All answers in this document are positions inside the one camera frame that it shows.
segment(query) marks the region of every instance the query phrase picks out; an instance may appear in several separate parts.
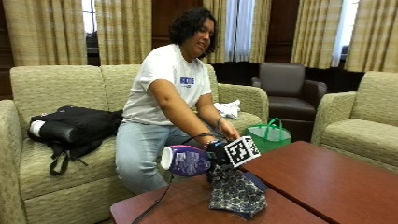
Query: white t-shirt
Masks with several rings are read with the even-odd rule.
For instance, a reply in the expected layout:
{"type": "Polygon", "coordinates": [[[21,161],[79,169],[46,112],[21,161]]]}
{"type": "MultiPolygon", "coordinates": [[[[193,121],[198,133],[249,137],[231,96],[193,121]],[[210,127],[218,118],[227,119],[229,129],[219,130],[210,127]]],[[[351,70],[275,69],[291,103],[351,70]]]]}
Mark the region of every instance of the white t-shirt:
{"type": "Polygon", "coordinates": [[[174,44],[153,49],[134,79],[123,106],[123,120],[143,124],[171,125],[147,89],[157,79],[173,83],[179,97],[190,107],[195,105],[201,95],[211,92],[207,69],[199,59],[186,62],[179,46],[174,44]]]}

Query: curly dark hair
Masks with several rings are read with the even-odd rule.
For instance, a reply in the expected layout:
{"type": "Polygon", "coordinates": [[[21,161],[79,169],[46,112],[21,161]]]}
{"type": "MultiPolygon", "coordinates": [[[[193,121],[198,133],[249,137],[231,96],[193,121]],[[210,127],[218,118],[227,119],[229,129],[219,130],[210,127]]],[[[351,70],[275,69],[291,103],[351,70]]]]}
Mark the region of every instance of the curly dark hair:
{"type": "Polygon", "coordinates": [[[214,33],[210,36],[210,45],[206,51],[198,56],[198,58],[206,57],[214,52],[217,47],[217,35],[218,27],[217,21],[211,12],[203,7],[194,7],[185,11],[174,20],[169,27],[169,37],[173,44],[181,45],[183,41],[194,36],[195,32],[199,31],[202,24],[206,19],[210,19],[214,23],[214,33]]]}

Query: purple bottle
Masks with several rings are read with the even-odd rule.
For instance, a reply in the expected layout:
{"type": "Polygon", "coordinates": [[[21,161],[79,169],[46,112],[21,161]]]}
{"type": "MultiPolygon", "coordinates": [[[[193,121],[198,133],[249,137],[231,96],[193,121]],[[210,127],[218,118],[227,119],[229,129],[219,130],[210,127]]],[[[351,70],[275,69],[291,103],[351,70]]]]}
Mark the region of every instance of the purple bottle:
{"type": "Polygon", "coordinates": [[[206,173],[210,162],[206,153],[197,147],[177,145],[163,148],[161,167],[174,175],[194,176],[206,173]]]}

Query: blue jeans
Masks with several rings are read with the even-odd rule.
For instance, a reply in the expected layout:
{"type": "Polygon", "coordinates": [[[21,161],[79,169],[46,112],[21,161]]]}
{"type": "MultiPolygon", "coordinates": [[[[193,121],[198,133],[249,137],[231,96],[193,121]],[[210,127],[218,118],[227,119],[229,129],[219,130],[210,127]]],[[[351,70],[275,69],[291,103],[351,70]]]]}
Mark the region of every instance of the blue jeans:
{"type": "MultiPolygon", "coordinates": [[[[122,122],[115,138],[115,169],[118,178],[135,194],[166,186],[155,159],[165,146],[179,145],[189,138],[175,126],[122,122]]],[[[189,146],[202,148],[194,140],[189,146]]]]}

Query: white bottle cap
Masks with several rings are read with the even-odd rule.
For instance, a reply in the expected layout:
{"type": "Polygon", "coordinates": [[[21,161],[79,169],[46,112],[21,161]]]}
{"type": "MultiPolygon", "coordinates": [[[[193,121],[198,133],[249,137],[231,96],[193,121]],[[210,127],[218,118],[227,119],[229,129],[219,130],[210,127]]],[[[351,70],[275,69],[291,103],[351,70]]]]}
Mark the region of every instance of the white bottle cap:
{"type": "Polygon", "coordinates": [[[30,123],[30,125],[29,125],[29,132],[32,133],[32,134],[34,134],[34,136],[36,137],[40,137],[40,134],[38,134],[38,131],[40,131],[40,129],[41,129],[41,126],[45,124],[45,122],[44,121],[41,121],[41,120],[34,120],[32,123],[30,123]]]}
{"type": "Polygon", "coordinates": [[[165,147],[162,149],[162,154],[161,154],[161,167],[163,170],[167,170],[170,168],[171,160],[173,160],[173,149],[170,147],[165,147]]]}

